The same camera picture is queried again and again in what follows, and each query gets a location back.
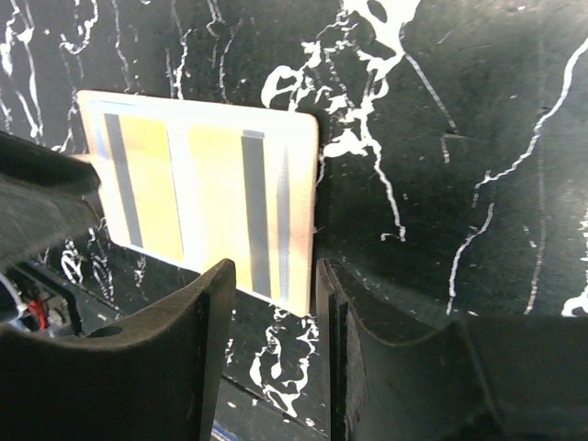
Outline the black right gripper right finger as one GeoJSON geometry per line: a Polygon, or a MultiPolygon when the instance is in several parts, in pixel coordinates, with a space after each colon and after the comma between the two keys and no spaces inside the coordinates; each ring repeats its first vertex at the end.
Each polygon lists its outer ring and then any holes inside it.
{"type": "Polygon", "coordinates": [[[460,317],[429,327],[339,263],[316,266],[332,440],[584,440],[584,318],[460,317]]]}

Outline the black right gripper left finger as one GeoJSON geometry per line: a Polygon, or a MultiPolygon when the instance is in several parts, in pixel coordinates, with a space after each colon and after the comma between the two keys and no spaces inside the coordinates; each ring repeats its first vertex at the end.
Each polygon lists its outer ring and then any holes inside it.
{"type": "Polygon", "coordinates": [[[208,440],[234,262],[86,337],[1,329],[4,440],[208,440]]]}

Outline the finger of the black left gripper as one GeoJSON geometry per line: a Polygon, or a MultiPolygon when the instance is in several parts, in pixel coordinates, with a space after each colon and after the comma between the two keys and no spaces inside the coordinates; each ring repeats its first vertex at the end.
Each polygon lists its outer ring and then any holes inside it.
{"type": "Polygon", "coordinates": [[[100,223],[95,168],[1,134],[1,267],[21,263],[100,223]]]}

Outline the cream leather card holder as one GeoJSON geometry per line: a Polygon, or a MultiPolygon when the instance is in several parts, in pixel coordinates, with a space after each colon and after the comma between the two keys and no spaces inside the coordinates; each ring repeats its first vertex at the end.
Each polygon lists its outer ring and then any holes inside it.
{"type": "Polygon", "coordinates": [[[114,243],[199,273],[231,259],[239,290],[309,312],[315,117],[90,90],[77,100],[114,243]]]}

